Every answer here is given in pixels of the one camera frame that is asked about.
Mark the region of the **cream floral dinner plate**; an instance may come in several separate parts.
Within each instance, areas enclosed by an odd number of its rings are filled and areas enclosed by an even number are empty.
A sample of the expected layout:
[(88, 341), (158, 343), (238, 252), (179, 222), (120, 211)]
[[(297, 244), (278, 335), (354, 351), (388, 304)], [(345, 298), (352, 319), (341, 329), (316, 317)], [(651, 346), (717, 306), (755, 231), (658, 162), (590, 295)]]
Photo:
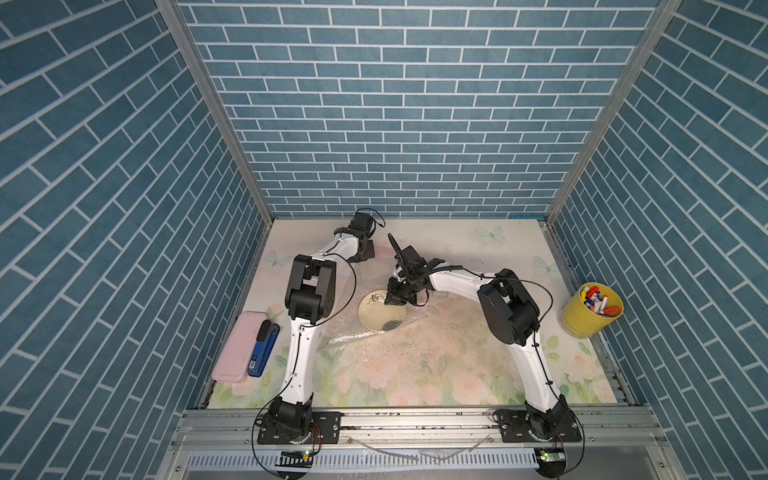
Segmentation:
[(360, 302), (358, 316), (362, 325), (373, 332), (386, 332), (398, 328), (406, 320), (405, 305), (385, 303), (387, 292), (377, 290), (367, 294)]

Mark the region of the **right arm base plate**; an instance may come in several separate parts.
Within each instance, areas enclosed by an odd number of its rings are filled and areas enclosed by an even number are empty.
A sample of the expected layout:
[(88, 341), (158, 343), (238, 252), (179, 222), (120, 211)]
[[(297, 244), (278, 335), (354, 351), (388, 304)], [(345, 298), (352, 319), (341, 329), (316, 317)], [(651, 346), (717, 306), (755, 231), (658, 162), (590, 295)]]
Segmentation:
[(541, 413), (497, 409), (492, 414), (504, 443), (580, 442), (582, 429), (570, 409)]

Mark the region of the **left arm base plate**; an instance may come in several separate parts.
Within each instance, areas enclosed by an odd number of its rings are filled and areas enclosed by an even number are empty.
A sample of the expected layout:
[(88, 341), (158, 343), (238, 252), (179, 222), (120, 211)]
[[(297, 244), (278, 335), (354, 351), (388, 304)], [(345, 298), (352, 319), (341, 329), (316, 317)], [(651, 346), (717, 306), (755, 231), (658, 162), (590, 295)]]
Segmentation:
[(299, 420), (280, 420), (276, 415), (265, 414), (256, 427), (256, 443), (259, 445), (288, 445), (292, 442), (309, 444), (337, 444), (342, 414), (339, 411), (313, 411), (308, 417), (304, 412)]

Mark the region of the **clear bubble wrap sheet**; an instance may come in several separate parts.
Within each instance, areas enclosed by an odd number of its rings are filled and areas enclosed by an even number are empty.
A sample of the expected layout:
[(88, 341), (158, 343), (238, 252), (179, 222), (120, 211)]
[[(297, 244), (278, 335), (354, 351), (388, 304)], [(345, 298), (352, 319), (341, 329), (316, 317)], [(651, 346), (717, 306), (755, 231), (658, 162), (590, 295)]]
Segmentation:
[(386, 304), (386, 294), (385, 289), (358, 285), (350, 303), (323, 327), (323, 339), (329, 345), (361, 341), (425, 320), (432, 313), (421, 304)]

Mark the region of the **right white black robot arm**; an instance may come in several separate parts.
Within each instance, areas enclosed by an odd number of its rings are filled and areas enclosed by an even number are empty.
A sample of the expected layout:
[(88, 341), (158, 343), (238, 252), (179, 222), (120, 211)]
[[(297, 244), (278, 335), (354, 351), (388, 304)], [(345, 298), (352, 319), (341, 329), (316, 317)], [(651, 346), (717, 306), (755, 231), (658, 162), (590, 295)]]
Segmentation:
[(523, 381), (527, 421), (531, 434), (553, 440), (574, 422), (565, 396), (550, 377), (539, 350), (537, 333), (544, 315), (526, 289), (526, 281), (510, 269), (478, 273), (444, 260), (425, 260), (408, 246), (401, 248), (389, 238), (395, 252), (395, 273), (388, 280), (385, 303), (417, 306), (418, 294), (452, 293), (481, 306), (493, 336), (513, 353)]

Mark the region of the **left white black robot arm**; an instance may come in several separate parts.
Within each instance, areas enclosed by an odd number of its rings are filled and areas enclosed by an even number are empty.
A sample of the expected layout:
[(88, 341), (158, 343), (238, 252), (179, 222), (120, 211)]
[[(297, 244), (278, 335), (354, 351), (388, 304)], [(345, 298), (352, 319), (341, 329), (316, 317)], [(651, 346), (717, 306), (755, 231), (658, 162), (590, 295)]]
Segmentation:
[(337, 269), (375, 257), (372, 237), (377, 222), (357, 212), (330, 242), (312, 254), (293, 259), (285, 307), (290, 318), (289, 356), (283, 386), (268, 403), (263, 423), (298, 440), (313, 432), (313, 363), (321, 327), (330, 320), (336, 300)]

